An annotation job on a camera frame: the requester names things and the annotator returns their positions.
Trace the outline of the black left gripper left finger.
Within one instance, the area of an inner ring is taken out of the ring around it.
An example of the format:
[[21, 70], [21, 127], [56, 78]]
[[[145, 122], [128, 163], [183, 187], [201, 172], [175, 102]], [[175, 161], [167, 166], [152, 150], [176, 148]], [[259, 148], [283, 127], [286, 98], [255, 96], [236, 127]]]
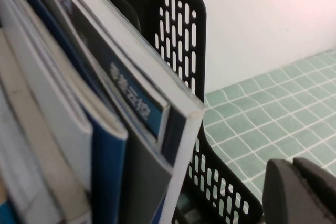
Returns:
[[324, 209], [293, 165], [283, 159], [267, 163], [263, 189], [266, 223], [324, 223]]

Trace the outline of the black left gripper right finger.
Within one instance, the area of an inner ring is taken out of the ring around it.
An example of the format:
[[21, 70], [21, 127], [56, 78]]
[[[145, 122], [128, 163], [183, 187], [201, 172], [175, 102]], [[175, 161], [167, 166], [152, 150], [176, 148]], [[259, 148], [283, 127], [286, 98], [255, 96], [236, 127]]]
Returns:
[[305, 158], [295, 158], [294, 223], [335, 223], [335, 177]]

